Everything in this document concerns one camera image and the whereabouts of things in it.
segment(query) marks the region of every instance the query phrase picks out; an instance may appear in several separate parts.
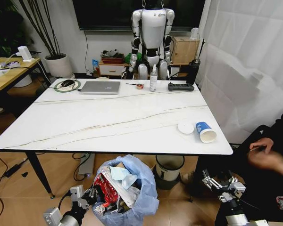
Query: person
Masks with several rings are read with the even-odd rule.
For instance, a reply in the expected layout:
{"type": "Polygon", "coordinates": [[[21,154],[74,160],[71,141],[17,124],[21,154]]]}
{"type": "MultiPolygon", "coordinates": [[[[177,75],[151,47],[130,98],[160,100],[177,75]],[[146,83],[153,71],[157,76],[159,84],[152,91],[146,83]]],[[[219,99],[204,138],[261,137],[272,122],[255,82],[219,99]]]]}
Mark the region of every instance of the person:
{"type": "MultiPolygon", "coordinates": [[[[184,183],[191,184],[194,196],[203,190],[200,181],[205,169],[211,177],[231,170],[244,179],[246,191],[241,199],[251,205],[241,205],[248,220],[283,222],[283,114],[271,128],[258,127],[232,155],[200,156],[195,172],[181,175],[184,183]]],[[[222,204],[215,225],[227,225],[228,213],[222,204]]]]}

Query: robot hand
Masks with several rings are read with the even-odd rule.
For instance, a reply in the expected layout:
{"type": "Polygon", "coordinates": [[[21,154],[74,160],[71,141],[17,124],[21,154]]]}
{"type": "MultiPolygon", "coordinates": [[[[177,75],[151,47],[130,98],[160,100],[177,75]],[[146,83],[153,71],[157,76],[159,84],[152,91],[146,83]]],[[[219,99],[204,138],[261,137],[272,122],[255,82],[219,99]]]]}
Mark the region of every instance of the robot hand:
{"type": "Polygon", "coordinates": [[[227,215],[226,220],[228,226],[268,226],[266,220],[259,220],[249,222],[243,212],[237,200],[240,199],[245,192],[245,186],[238,182],[238,179],[231,177],[227,183],[220,184],[211,178],[207,170],[203,171],[204,178],[202,182],[211,190],[218,193],[218,198],[222,202],[222,205],[226,205],[227,215]]]}
{"type": "Polygon", "coordinates": [[[50,208],[43,217],[48,226],[80,226],[86,211],[96,203],[97,194],[101,193],[100,188],[94,186],[83,192],[83,186],[70,188],[65,196],[71,196],[71,210],[63,216],[59,208],[50,208]]]}

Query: television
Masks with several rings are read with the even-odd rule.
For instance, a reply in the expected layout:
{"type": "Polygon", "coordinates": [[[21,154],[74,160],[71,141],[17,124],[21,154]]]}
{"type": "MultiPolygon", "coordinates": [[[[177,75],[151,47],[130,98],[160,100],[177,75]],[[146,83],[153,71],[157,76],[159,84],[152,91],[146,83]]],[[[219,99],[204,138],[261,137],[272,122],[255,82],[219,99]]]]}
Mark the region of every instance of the television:
{"type": "MultiPolygon", "coordinates": [[[[198,27],[204,2],[165,0],[164,8],[175,12],[172,31],[198,27]]],[[[142,9],[142,0],[73,0],[73,4],[80,30],[89,31],[131,31],[132,12],[142,9]]]]}

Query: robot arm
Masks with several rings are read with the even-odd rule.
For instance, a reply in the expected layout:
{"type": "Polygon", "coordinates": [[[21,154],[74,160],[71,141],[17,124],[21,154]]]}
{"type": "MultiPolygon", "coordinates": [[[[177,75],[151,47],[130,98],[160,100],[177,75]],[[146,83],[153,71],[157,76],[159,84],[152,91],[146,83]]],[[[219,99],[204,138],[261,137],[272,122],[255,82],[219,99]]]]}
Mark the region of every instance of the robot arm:
{"type": "Polygon", "coordinates": [[[71,196],[71,210],[63,216],[58,208],[50,208],[43,217],[48,226],[80,226],[86,211],[97,201],[96,192],[100,188],[89,188],[83,192],[83,186],[75,186],[69,190],[71,196]]]}
{"type": "Polygon", "coordinates": [[[170,54],[170,43],[172,41],[170,34],[170,31],[172,29],[172,23],[174,20],[175,14],[174,11],[171,9],[166,9],[166,28],[165,28],[165,36],[163,40],[163,45],[164,45],[164,55],[165,55],[165,61],[167,62],[168,65],[168,72],[171,74],[171,54],[170,54]]]}
{"type": "Polygon", "coordinates": [[[132,13],[132,32],[133,32],[133,39],[131,41],[132,51],[131,51],[131,58],[130,58],[130,65],[129,70],[127,70],[127,79],[133,78],[133,70],[136,66],[137,60],[137,52],[139,49],[139,45],[141,43],[140,39],[140,25],[139,21],[142,18],[142,10],[136,10],[132,13]]]}
{"type": "Polygon", "coordinates": [[[228,226],[268,226],[266,220],[249,222],[237,199],[245,192],[245,186],[238,179],[231,177],[226,184],[220,184],[211,178],[207,170],[203,171],[202,182],[211,190],[218,193],[222,205],[227,206],[226,220],[228,226]]]}

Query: white table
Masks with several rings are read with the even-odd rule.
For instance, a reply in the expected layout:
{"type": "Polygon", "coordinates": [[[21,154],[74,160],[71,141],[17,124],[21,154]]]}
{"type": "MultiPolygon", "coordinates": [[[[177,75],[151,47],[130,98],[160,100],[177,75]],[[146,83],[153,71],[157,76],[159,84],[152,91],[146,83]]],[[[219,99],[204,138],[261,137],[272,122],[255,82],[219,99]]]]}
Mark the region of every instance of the white table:
{"type": "MultiPolygon", "coordinates": [[[[90,80],[79,81],[83,85],[90,80]]],[[[0,151],[26,152],[49,193],[35,152],[233,153],[196,85],[193,92],[170,92],[169,81],[158,81],[156,92],[150,92],[150,81],[115,81],[121,81],[118,95],[81,95],[77,90],[59,93],[47,89],[0,136],[0,151]],[[138,90],[126,82],[144,83],[145,87],[138,90]],[[194,124],[205,121],[216,131],[216,140],[202,143],[196,129],[191,135],[182,134],[177,124],[184,119],[194,124]]]]}

